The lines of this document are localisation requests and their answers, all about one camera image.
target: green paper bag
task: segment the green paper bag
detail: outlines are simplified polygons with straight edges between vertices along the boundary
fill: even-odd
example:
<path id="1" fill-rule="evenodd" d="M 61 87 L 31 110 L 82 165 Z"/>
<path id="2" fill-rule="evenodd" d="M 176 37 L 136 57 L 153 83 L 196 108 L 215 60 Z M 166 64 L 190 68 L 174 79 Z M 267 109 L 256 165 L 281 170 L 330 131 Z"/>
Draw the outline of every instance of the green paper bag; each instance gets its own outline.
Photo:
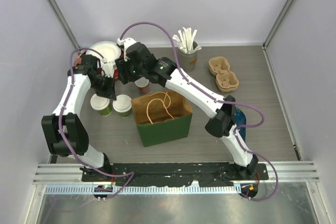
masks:
<path id="1" fill-rule="evenodd" d="M 144 147 L 188 136 L 193 109 L 182 95 L 170 90 L 147 94 L 131 102 Z"/>

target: gray wooden table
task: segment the gray wooden table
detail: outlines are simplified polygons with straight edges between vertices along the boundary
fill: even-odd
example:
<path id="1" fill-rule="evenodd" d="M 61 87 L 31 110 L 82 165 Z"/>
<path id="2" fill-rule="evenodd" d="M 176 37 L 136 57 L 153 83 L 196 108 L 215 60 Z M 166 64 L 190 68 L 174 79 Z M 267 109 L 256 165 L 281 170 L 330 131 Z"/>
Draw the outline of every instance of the gray wooden table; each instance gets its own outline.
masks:
<path id="1" fill-rule="evenodd" d="M 157 58 L 173 58 L 171 48 L 151 48 Z M 237 101 L 259 107 L 266 115 L 265 123 L 256 129 L 247 129 L 246 143 L 251 150 L 260 152 L 272 161 L 296 160 L 293 145 L 285 124 L 275 88 L 260 46 L 204 47 L 198 55 L 196 69 L 189 73 L 196 81 L 214 92 L 219 92 L 214 76 L 209 72 L 209 59 L 224 56 L 230 63 L 240 84 L 231 94 Z M 116 84 L 117 94 L 131 98 L 140 96 L 134 83 Z M 162 91 L 159 85 L 150 84 L 151 91 Z M 111 162 L 211 162 L 232 161 L 230 152 L 221 140 L 209 135 L 204 126 L 208 117 L 193 105 L 194 113 L 188 138 L 151 147 L 143 147 L 133 116 L 122 119 L 116 112 L 101 116 L 90 106 L 93 90 L 87 94 L 80 119 L 88 131 L 90 144 L 107 154 Z M 241 108 L 248 123 L 257 123 L 259 114 Z M 60 163 L 71 163 L 59 158 Z"/>

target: rope handle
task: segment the rope handle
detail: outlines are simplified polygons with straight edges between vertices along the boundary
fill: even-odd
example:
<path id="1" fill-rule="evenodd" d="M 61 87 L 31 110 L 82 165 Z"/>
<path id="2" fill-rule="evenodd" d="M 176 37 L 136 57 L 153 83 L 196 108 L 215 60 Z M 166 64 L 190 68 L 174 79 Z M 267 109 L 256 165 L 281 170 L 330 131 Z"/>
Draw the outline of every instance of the rope handle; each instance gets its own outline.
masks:
<path id="1" fill-rule="evenodd" d="M 147 104 L 146 114 L 147 114 L 147 118 L 149 119 L 149 121 L 151 122 L 151 124 L 154 124 L 154 123 L 153 123 L 153 121 L 151 120 L 151 118 L 150 118 L 150 116 L 149 116 L 148 109 L 149 109 L 149 105 L 150 105 L 153 101 L 161 101 L 162 104 L 163 104 L 164 109 L 165 109 L 166 112 L 167 112 L 167 114 L 168 114 L 172 119 L 174 119 L 174 117 L 169 113 L 169 111 L 168 111 L 168 109 L 167 109 L 167 108 L 169 108 L 169 106 L 170 106 L 170 104 L 171 104 L 171 102 L 172 102 L 172 100 L 170 99 L 170 96 L 168 95 L 167 92 L 157 92 L 157 93 L 163 93 L 163 94 L 165 94 L 165 96 L 164 96 L 164 100 L 162 100 L 162 99 L 160 99 L 160 98 L 154 98 L 153 100 L 151 100 L 151 101 Z M 169 104 L 168 104 L 168 106 L 166 106 L 166 104 L 164 103 L 165 100 L 166 100 L 166 97 L 169 98 Z"/>

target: gray cup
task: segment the gray cup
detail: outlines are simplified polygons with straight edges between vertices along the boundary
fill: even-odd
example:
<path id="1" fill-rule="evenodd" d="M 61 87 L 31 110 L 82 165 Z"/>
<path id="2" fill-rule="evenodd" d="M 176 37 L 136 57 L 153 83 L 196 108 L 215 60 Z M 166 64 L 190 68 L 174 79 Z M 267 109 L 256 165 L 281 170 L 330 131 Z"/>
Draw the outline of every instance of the gray cup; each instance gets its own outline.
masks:
<path id="1" fill-rule="evenodd" d="M 197 43 L 193 42 L 193 48 L 196 48 L 196 47 L 197 47 Z M 179 60 L 178 62 L 180 63 L 180 67 L 186 72 L 193 71 L 196 67 L 198 51 L 194 52 L 193 54 L 188 55 L 188 54 L 181 52 L 180 49 L 177 48 L 176 52 L 177 52 L 177 58 Z"/>

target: wall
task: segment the wall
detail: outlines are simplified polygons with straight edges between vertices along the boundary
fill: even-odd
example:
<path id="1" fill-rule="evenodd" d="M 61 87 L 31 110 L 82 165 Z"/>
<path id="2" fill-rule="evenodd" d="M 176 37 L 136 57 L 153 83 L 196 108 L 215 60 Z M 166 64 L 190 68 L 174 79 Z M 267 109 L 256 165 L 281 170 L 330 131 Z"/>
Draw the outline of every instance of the wall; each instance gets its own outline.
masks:
<path id="1" fill-rule="evenodd" d="M 0 27 L 0 219 L 22 224 L 49 158 L 40 121 L 61 98 L 73 48 L 46 0 L 0 0 Z"/>
<path id="2" fill-rule="evenodd" d="M 197 42 L 258 43 L 266 39 L 286 0 L 56 0 L 82 46 L 114 40 L 132 23 L 156 22 L 171 34 L 198 29 Z M 147 45 L 168 44 L 153 27 L 128 34 Z"/>
<path id="3" fill-rule="evenodd" d="M 301 153 L 313 160 L 336 209 L 336 6 L 296 0 L 269 47 Z"/>

